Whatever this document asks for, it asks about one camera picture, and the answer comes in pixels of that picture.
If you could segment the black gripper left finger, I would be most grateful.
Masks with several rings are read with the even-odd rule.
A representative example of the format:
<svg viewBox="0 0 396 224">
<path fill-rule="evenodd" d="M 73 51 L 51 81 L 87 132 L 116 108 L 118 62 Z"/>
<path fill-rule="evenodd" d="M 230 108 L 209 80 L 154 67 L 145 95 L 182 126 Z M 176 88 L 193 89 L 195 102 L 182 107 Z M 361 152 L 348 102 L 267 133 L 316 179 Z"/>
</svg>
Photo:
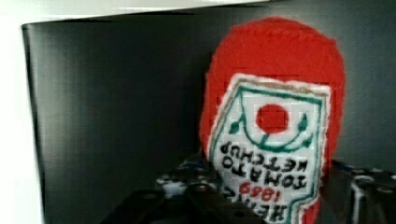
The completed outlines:
<svg viewBox="0 0 396 224">
<path fill-rule="evenodd" d="M 244 203 L 218 190 L 217 172 L 202 155 L 192 155 L 159 175 L 154 189 L 131 193 L 102 224 L 264 224 Z"/>
</svg>

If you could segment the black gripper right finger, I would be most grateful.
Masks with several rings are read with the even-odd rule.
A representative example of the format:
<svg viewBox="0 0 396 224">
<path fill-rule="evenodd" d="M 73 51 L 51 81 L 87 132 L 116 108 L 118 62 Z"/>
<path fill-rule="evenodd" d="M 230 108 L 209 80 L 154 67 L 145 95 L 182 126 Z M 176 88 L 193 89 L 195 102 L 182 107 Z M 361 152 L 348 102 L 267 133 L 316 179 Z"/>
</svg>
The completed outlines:
<svg viewBox="0 0 396 224">
<path fill-rule="evenodd" d="M 396 179 L 390 171 L 332 160 L 317 224 L 396 224 Z"/>
</svg>

